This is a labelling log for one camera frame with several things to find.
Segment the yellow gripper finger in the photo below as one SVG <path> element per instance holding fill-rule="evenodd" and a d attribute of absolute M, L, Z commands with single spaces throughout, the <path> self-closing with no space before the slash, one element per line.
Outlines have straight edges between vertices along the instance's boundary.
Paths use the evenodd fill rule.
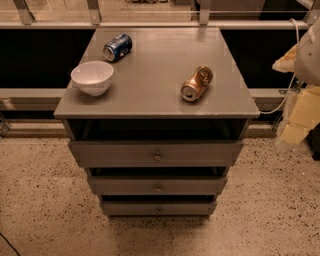
<path fill-rule="evenodd" d="M 297 48 L 298 45 L 294 45 L 280 59 L 276 60 L 272 69 L 282 73 L 294 72 Z"/>
<path fill-rule="evenodd" d="M 320 87 L 308 85 L 300 92 L 291 92 L 285 103 L 283 120 L 277 129 L 276 145 L 299 145 L 319 123 Z"/>

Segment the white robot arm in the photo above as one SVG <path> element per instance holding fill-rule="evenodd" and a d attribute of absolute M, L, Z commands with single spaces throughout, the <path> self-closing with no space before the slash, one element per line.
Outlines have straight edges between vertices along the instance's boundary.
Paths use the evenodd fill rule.
<path fill-rule="evenodd" d="M 307 84 L 285 103 L 285 117 L 277 131 L 280 145 L 298 145 L 320 124 L 320 18 L 297 44 L 274 62 L 272 69 L 292 72 Z"/>

